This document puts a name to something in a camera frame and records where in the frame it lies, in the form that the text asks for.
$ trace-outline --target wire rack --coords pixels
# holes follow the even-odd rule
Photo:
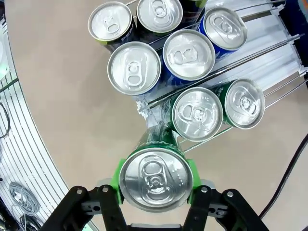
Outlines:
[[[128,6],[134,4],[138,2],[138,0],[133,0],[129,3],[127,3]],[[251,13],[249,15],[244,15],[242,16],[242,19],[244,22],[248,22],[250,20],[254,20],[258,15],[261,15],[262,16],[266,16],[266,15],[271,15],[273,11],[279,11],[280,9],[283,9],[283,5],[280,5],[278,7],[273,7],[272,4],[273,3],[284,3],[285,1],[284,0],[276,0],[276,1],[272,1],[272,2],[264,2],[264,3],[261,3],[261,4],[255,4],[255,5],[250,5],[250,6],[247,6],[247,7],[244,7],[244,8],[240,8],[240,9],[233,9],[234,11],[236,11],[237,13],[240,12],[240,11],[243,11],[243,10],[247,10],[249,8],[255,8],[255,7],[260,7],[260,6],[264,6],[264,5],[270,5],[269,9],[267,10],[261,10],[261,11],[258,11],[257,13]],[[200,24],[200,21],[193,24],[193,25],[190,25],[190,26],[187,26],[183,29],[187,29],[187,28],[196,28],[198,27]],[[161,54],[162,52],[162,47],[166,41],[166,39],[170,36],[169,35],[166,35],[164,37],[161,37],[151,43],[149,43],[150,46],[152,46],[158,54]],[[286,46],[288,44],[292,44],[293,41],[301,38],[301,36],[303,36],[303,34],[301,35],[295,35],[295,36],[290,36],[288,35],[288,38],[286,40],[283,40],[281,42],[278,42],[274,45],[271,45],[271,46],[268,46],[267,48],[265,49],[262,49],[262,50],[259,50],[253,54],[250,54],[246,57],[243,57],[237,61],[234,61],[228,65],[225,65],[215,71],[212,71],[209,75],[207,75],[206,77],[204,77],[203,79],[199,80],[199,81],[196,81],[196,82],[193,82],[192,84],[188,85],[188,86],[185,86],[181,89],[177,89],[177,90],[171,90],[163,95],[160,95],[158,97],[154,97],[154,99],[152,99],[152,97],[144,97],[144,96],[141,96],[141,97],[135,97],[134,99],[136,100],[137,102],[137,106],[138,106],[138,111],[141,115],[143,115],[144,118],[148,119],[150,117],[152,117],[154,120],[155,120],[155,123],[157,124],[160,124],[161,121],[160,119],[158,118],[158,116],[155,116],[154,113],[153,113],[153,109],[159,107],[159,105],[161,105],[162,102],[164,102],[165,100],[169,99],[170,97],[176,95],[176,94],[179,94],[189,88],[192,88],[192,87],[197,87],[197,86],[200,86],[200,85],[203,85],[203,84],[206,84],[208,81],[214,79],[214,78],[217,78],[219,77],[220,75],[224,74],[224,73],[227,73],[228,71],[231,71],[249,61],[252,61],[258,57],[261,57],[263,55],[266,55],[274,50],[277,50],[278,48],[281,48],[283,46]],[[270,95],[272,95],[273,93],[279,91],[280,89],[284,88],[285,86],[287,86],[288,84],[290,84],[291,82],[293,82],[294,80],[302,77],[303,75],[305,75],[307,73],[307,69],[306,68],[303,68],[301,66],[301,62],[300,62],[300,59],[299,59],[299,68],[296,72],[294,73],[297,73],[297,75],[292,78],[291,80],[287,81],[286,83],[278,86],[278,87],[275,87],[271,92],[267,93],[265,95],[266,99],[268,99],[268,97]],[[290,93],[294,92],[296,89],[298,89],[300,86],[304,85],[306,82],[308,81],[307,80],[304,80],[302,81],[300,84],[298,84],[297,86],[295,86],[294,88],[292,88],[290,91],[286,92],[285,94],[281,95],[280,97],[278,97],[277,99],[275,99],[274,101],[272,101],[271,103],[267,104],[266,105],[266,109],[269,108],[270,106],[274,105],[276,102],[280,101],[281,99],[283,99],[284,97],[286,97],[287,95],[289,95]],[[194,148],[197,148],[199,147],[200,145],[210,141],[211,139],[214,139],[215,137],[217,136],[220,136],[222,135],[223,133],[231,130],[233,127],[231,126],[227,126],[227,125],[224,125],[223,126],[224,128],[221,128],[220,129],[220,132],[218,132],[216,135],[214,135],[212,138],[208,139],[208,140],[205,140],[203,142],[199,142],[199,143],[195,143],[193,146],[187,148],[186,150],[184,150],[185,153],[187,153],[188,151],[191,151],[192,149]],[[187,140],[186,139],[183,139],[180,141],[180,144],[183,144],[185,143]]]

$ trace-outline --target aluminum can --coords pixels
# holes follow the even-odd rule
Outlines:
[[[218,132],[223,110],[219,98],[212,91],[195,87],[166,100],[161,116],[183,138],[201,142]]]
[[[180,0],[183,7],[181,27],[196,23],[205,7],[207,0]]]
[[[247,27],[236,12],[223,7],[212,8],[201,20],[199,31],[214,45],[216,62],[240,49],[247,41]]]
[[[137,28],[141,41],[150,43],[175,30],[183,17],[179,0],[140,0]]]
[[[172,129],[149,128],[120,170],[120,190],[133,206],[165,212],[182,205],[193,188],[193,174]]]
[[[261,87],[249,79],[238,79],[213,89],[223,107],[224,122],[249,129],[263,117],[265,98]]]
[[[150,92],[158,83],[161,62],[156,51],[143,42],[128,42],[117,48],[108,61],[111,84],[126,95]]]
[[[130,9],[117,1],[97,7],[89,17],[88,30],[110,52],[126,42],[138,39]]]
[[[204,78],[215,63],[211,41],[195,30],[174,32],[163,48],[163,80],[167,85],[182,87]]]

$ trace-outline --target blue can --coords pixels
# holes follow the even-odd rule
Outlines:
[[[211,41],[195,30],[173,33],[163,48],[162,80],[166,85],[182,87],[204,78],[215,63]]]
[[[240,49],[247,41],[247,27],[236,12],[224,7],[210,9],[203,16],[199,31],[214,45],[216,62]]]

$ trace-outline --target can rim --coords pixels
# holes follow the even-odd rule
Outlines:
[[[240,46],[238,46],[238,47],[236,47],[236,48],[233,48],[233,49],[230,49],[230,48],[225,48],[225,47],[223,47],[223,46],[218,45],[215,41],[212,40],[212,38],[211,38],[210,36],[208,36],[208,38],[210,39],[210,41],[211,41],[212,43],[214,43],[216,46],[218,46],[218,47],[220,47],[220,48],[222,48],[222,49],[225,49],[225,50],[227,50],[227,51],[237,51],[238,49],[240,49],[240,48],[247,42],[247,39],[248,39],[248,30],[247,30],[247,27],[246,27],[244,21],[242,20],[242,18],[239,17],[239,15],[238,15],[235,11],[232,11],[232,10],[230,10],[230,9],[228,9],[228,8],[225,8],[225,7],[214,7],[214,8],[212,8],[212,9],[208,10],[208,11],[205,13],[204,17],[203,17],[203,22],[202,22],[202,26],[203,26],[203,28],[204,28],[205,33],[208,34],[208,33],[207,33],[206,26],[205,26],[206,19],[207,19],[208,15],[209,15],[210,13],[212,13],[213,11],[216,11],[216,10],[224,10],[224,11],[227,11],[228,13],[232,14],[233,16],[235,16],[235,17],[238,19],[239,23],[240,23],[241,26],[244,28],[244,41],[242,42],[242,44],[241,44]]]
[[[101,10],[105,6],[112,5],[112,4],[123,6],[127,10],[127,12],[129,13],[129,24],[128,24],[127,28],[125,28],[124,32],[119,34],[117,37],[112,38],[112,39],[101,39],[101,38],[97,37],[95,35],[95,33],[93,32],[91,23],[93,21],[93,17],[95,16],[95,14],[99,10]],[[95,10],[91,13],[91,15],[90,15],[90,17],[88,19],[88,31],[89,31],[90,35],[93,38],[95,38],[96,40],[98,40],[98,41],[101,41],[101,42],[115,41],[115,40],[117,40],[118,38],[120,38],[121,36],[123,36],[127,32],[128,28],[130,27],[130,25],[132,23],[132,18],[133,18],[133,15],[132,15],[132,13],[131,13],[131,11],[130,11],[130,9],[129,9],[129,7],[127,5],[125,5],[125,4],[121,3],[121,2],[118,2],[118,1],[109,1],[109,2],[103,3],[102,5],[99,5],[98,7],[96,7]]]
[[[179,126],[174,122],[175,121],[175,108],[176,108],[176,105],[179,103],[179,101],[180,101],[180,99],[181,99],[181,97],[183,95],[185,95],[187,92],[190,92],[190,91],[193,91],[193,90],[200,90],[200,91],[203,91],[203,92],[206,92],[207,94],[209,94],[215,100],[216,104],[218,105],[218,110],[219,110],[219,112],[218,112],[218,123],[217,123],[215,129],[210,134],[204,136],[203,138],[199,138],[199,139],[191,139],[184,132],[182,132],[179,129]],[[177,97],[177,99],[173,103],[171,115],[172,115],[172,124],[173,124],[173,126],[175,127],[177,133],[180,136],[182,136],[183,138],[185,138],[185,139],[187,139],[189,141],[192,141],[192,142],[202,142],[202,141],[206,141],[206,140],[210,139],[211,137],[213,137],[219,131],[219,129],[220,129],[221,125],[222,125],[222,121],[223,121],[223,108],[222,108],[222,104],[221,104],[218,96],[214,92],[212,92],[211,90],[209,90],[207,88],[194,87],[194,88],[190,88],[190,89],[185,90],[184,92],[182,92]]]
[[[231,85],[229,86],[227,92],[226,92],[226,96],[225,96],[225,103],[224,103],[224,108],[226,108],[226,105],[227,105],[227,98],[228,98],[228,95],[229,95],[229,92],[230,92],[230,89],[238,82],[240,81],[244,81],[244,82],[248,82],[250,83],[251,85],[253,85],[256,90],[258,91],[258,93],[261,93],[262,94],[262,99],[260,98],[260,107],[261,107],[261,110],[259,112],[259,115],[257,116],[257,118],[249,125],[245,125],[245,126],[241,126],[239,125],[238,123],[235,123],[231,118],[230,118],[230,115],[229,113],[227,112],[227,110],[225,110],[226,112],[226,116],[228,118],[229,121],[232,122],[232,126],[236,127],[236,128],[240,128],[240,129],[251,129],[253,127],[255,127],[262,119],[263,115],[264,115],[264,112],[265,112],[265,97],[264,97],[264,94],[263,94],[263,91],[262,91],[262,88],[255,82],[255,81],[252,81],[248,78],[241,78],[241,79],[237,79],[235,80],[233,83],[231,83]]]
[[[193,173],[192,173],[192,170],[189,166],[189,164],[187,163],[187,161],[185,160],[185,158],[182,156],[182,154],[180,153],[177,153],[173,150],[170,150],[170,149],[166,149],[166,148],[159,148],[159,147],[152,147],[152,148],[144,148],[144,149],[141,149],[139,151],[137,151],[136,153],[132,154],[131,156],[129,156],[125,163],[123,164],[123,166],[121,167],[121,170],[120,170],[120,174],[119,174],[119,187],[120,187],[120,190],[124,196],[124,198],[127,200],[127,202],[129,202],[131,205],[134,205],[135,207],[141,209],[141,210],[144,210],[144,211],[147,211],[147,212],[152,212],[152,213],[161,213],[162,211],[163,212],[167,212],[167,211],[170,211],[172,209],[175,209],[179,206],[181,206],[186,200],[187,198],[189,197],[189,195],[191,194],[191,190],[190,191],[186,191],[185,194],[177,201],[175,201],[174,203],[168,205],[167,207],[163,207],[163,206],[155,206],[155,207],[152,207],[149,209],[149,207],[145,206],[145,205],[142,205],[140,203],[138,203],[129,193],[127,193],[127,190],[123,190],[123,189],[127,189],[125,183],[124,183],[124,178],[125,178],[125,174],[123,173],[124,172],[124,168],[127,167],[133,158],[141,155],[141,154],[144,154],[144,153],[147,153],[149,150],[155,150],[155,151],[163,151],[167,154],[170,154],[172,156],[174,156],[175,158],[178,158],[181,163],[183,164],[183,166],[185,166],[185,170],[187,171],[187,175],[188,176],[188,182],[190,182],[189,184],[189,187],[190,189],[192,190],[193,189]]]
[[[174,72],[172,70],[172,68],[170,67],[170,65],[168,64],[168,62],[166,62],[165,60],[167,60],[167,54],[166,54],[166,47],[167,45],[170,43],[170,40],[172,40],[173,37],[177,36],[178,34],[181,34],[181,33],[193,33],[197,36],[200,36],[206,43],[207,45],[209,46],[210,50],[211,50],[211,54],[212,54],[212,63],[211,63],[211,66],[204,72],[202,73],[201,75],[198,75],[196,76],[195,78],[187,78],[185,76],[181,76],[179,74],[177,74],[176,72]],[[187,80],[187,81],[196,81],[196,80],[199,80],[199,79],[202,79],[204,78],[205,76],[207,76],[211,70],[213,69],[214,67],[214,64],[215,64],[215,59],[216,59],[216,56],[215,56],[215,49],[214,49],[214,46],[212,44],[212,42],[202,33],[196,31],[196,30],[192,30],[192,29],[181,29],[181,30],[178,30],[174,33],[172,33],[168,38],[167,40],[165,41],[165,44],[163,46],[163,60],[164,60],[164,63],[168,69],[168,71],[170,71],[174,76],[180,78],[180,79],[183,79],[183,80]]]
[[[137,20],[141,23],[141,25],[144,27],[144,28],[146,28],[147,30],[149,30],[149,31],[151,31],[151,32],[154,32],[154,33],[162,33],[162,34],[164,34],[164,33],[168,33],[168,32],[171,32],[171,31],[173,31],[175,28],[177,28],[179,25],[180,25],[180,23],[181,23],[181,21],[182,21],[182,19],[183,19],[183,7],[182,7],[182,5],[181,5],[181,3],[180,3],[180,1],[179,0],[173,0],[173,1],[175,1],[176,2],[176,4],[179,6],[179,10],[180,10],[180,20],[178,20],[178,22],[176,23],[176,25],[175,26],[173,26],[170,30],[164,30],[164,31],[157,31],[157,30],[152,30],[152,29],[150,29],[146,24],[144,24],[143,23],[143,21],[142,20],[140,20],[140,6],[141,6],[141,3],[143,2],[143,1],[145,1],[145,0],[140,0],[139,2],[138,2],[138,5],[137,5],[137,9],[136,9],[136,11],[137,11]]]
[[[155,56],[156,58],[156,61],[158,63],[158,69],[157,69],[157,74],[156,74],[156,77],[155,77],[155,80],[152,82],[152,84],[145,88],[145,89],[141,89],[140,91],[136,91],[134,93],[128,93],[128,92],[125,92],[123,91],[114,81],[114,78],[113,78],[113,75],[112,75],[112,63],[115,59],[115,57],[118,55],[118,53],[125,49],[126,47],[128,46],[132,46],[132,45],[140,45],[140,46],[144,46],[146,47],[147,49],[149,49]],[[125,94],[125,95],[141,95],[141,94],[144,94],[146,92],[148,92],[150,89],[152,89],[156,83],[158,82],[159,80],[159,77],[160,77],[160,74],[161,74],[161,69],[162,69],[162,65],[161,65],[161,62],[160,62],[160,58],[157,54],[157,52],[148,44],[144,43],[144,42],[138,42],[138,41],[133,41],[133,42],[127,42],[121,46],[119,46],[110,56],[109,60],[108,60],[108,64],[107,64],[107,75],[108,75],[108,78],[109,78],[109,81],[111,82],[112,86],[119,92]]]

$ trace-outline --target can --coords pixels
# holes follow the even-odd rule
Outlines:
[[[140,0],[137,5],[137,28],[141,41],[150,43],[171,33],[182,17],[179,0]]]
[[[130,204],[147,212],[166,212],[187,200],[193,173],[172,129],[154,126],[143,134],[120,170],[119,186]]]
[[[198,21],[207,0],[180,0],[183,7],[181,27],[192,25]]]
[[[238,79],[213,89],[223,106],[224,122],[237,128],[256,126],[265,111],[261,87],[250,79]]]
[[[125,95],[150,92],[158,83],[161,62],[156,51],[143,42],[128,42],[108,61],[107,74],[116,90]]]
[[[236,12],[224,7],[207,11],[201,20],[199,31],[213,43],[216,62],[240,49],[248,38],[243,20]]]
[[[163,48],[163,80],[167,85],[183,86],[204,78],[215,63],[211,41],[198,31],[174,32]]]
[[[220,129],[223,109],[219,98],[209,89],[195,87],[164,102],[162,120],[183,138],[202,142]]]
[[[88,30],[110,52],[126,42],[138,39],[130,9],[117,1],[97,7],[89,17]]]

